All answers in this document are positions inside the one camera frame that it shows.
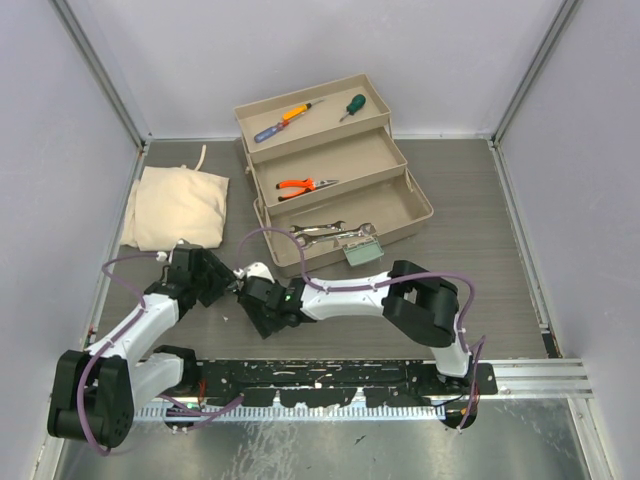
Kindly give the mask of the small silver wrench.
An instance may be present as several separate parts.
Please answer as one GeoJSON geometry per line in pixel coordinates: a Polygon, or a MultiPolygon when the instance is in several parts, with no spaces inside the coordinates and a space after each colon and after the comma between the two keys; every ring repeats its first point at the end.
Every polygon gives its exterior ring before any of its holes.
{"type": "Polygon", "coordinates": [[[340,232],[343,230],[344,224],[345,224],[344,221],[338,220],[333,223],[316,224],[316,225],[308,225],[308,226],[291,225],[290,232],[294,235],[311,234],[311,233],[324,232],[324,231],[340,232]]]}

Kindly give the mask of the large silver wrench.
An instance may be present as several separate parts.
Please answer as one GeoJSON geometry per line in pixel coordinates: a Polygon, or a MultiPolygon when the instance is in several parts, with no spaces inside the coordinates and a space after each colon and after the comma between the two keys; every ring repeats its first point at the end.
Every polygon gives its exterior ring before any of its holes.
{"type": "Polygon", "coordinates": [[[294,235],[297,243],[303,249],[309,249],[320,243],[329,241],[346,240],[351,238],[364,238],[377,233],[375,226],[371,223],[361,224],[357,228],[340,230],[329,228],[328,233],[307,233],[306,231],[294,235]]]}

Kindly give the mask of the orange handled pliers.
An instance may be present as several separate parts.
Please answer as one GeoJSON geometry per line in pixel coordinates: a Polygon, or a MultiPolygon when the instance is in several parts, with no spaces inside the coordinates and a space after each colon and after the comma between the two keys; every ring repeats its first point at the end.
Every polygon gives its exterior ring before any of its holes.
{"type": "Polygon", "coordinates": [[[293,199],[322,188],[336,185],[337,183],[338,180],[334,179],[312,180],[311,178],[307,178],[305,180],[287,180],[279,182],[276,184],[276,188],[278,190],[296,188],[296,191],[286,195],[279,195],[278,201],[283,202],[289,199],[293,199]]]}

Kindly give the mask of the brown translucent toolbox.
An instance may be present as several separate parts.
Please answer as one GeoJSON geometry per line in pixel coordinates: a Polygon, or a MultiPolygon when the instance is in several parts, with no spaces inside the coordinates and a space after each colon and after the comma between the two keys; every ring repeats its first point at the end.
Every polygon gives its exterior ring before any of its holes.
{"type": "Polygon", "coordinates": [[[317,269],[343,260],[351,265],[381,257],[383,246],[419,232],[434,209],[410,173],[407,159],[391,133],[391,111],[369,77],[358,74],[303,90],[238,106],[247,170],[257,191],[254,210],[272,260],[284,275],[299,272],[305,261],[317,269]],[[366,104],[354,116],[339,119],[357,95],[366,104]],[[282,121],[296,106],[323,99],[262,143],[254,136],[282,121]],[[283,202],[278,190],[287,180],[338,180],[283,202]],[[364,223],[377,233],[364,238],[329,241],[303,249],[291,225],[345,222],[343,229],[364,223]]]}

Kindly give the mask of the yellow handled tool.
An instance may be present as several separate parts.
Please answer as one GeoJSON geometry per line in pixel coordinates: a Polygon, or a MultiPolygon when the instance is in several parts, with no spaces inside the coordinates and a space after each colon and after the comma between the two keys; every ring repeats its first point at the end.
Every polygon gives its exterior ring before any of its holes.
{"type": "Polygon", "coordinates": [[[307,102],[304,103],[302,105],[296,106],[293,109],[289,110],[288,112],[284,113],[282,115],[282,122],[285,124],[290,123],[291,121],[293,121],[295,118],[299,117],[300,115],[306,113],[308,110],[310,110],[313,106],[315,106],[318,103],[323,102],[323,99],[317,99],[311,102],[307,102]]]}

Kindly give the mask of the green handled screwdriver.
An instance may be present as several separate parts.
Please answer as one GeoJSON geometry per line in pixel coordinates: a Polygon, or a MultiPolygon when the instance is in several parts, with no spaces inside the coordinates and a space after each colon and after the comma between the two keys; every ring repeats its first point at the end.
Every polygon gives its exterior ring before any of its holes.
{"type": "Polygon", "coordinates": [[[366,96],[363,94],[355,95],[349,104],[345,107],[345,113],[339,119],[340,122],[343,122],[347,117],[354,116],[358,111],[360,111],[364,105],[366,104],[366,96]]]}

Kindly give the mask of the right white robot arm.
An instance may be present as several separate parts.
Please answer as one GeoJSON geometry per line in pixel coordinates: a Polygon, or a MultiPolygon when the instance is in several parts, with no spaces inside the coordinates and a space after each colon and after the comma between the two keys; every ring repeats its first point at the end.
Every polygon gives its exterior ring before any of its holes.
{"type": "Polygon", "coordinates": [[[383,318],[428,347],[444,390],[459,394],[474,381],[463,320],[475,286],[457,274],[437,274],[406,261],[380,274],[349,280],[297,277],[282,285],[265,264],[234,274],[238,302],[264,339],[286,328],[334,318],[383,318]]]}

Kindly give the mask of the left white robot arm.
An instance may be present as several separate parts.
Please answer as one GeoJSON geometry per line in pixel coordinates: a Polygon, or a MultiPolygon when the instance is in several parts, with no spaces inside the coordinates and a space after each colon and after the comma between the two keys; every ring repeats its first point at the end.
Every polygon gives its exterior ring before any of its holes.
{"type": "Polygon", "coordinates": [[[234,272],[210,250],[177,244],[160,279],[138,291],[138,304],[111,332],[83,351],[58,360],[47,430],[57,438],[86,441],[99,455],[120,446],[134,414],[167,390],[188,396],[201,386],[194,350],[156,347],[196,304],[211,306],[235,282],[234,272]]]}

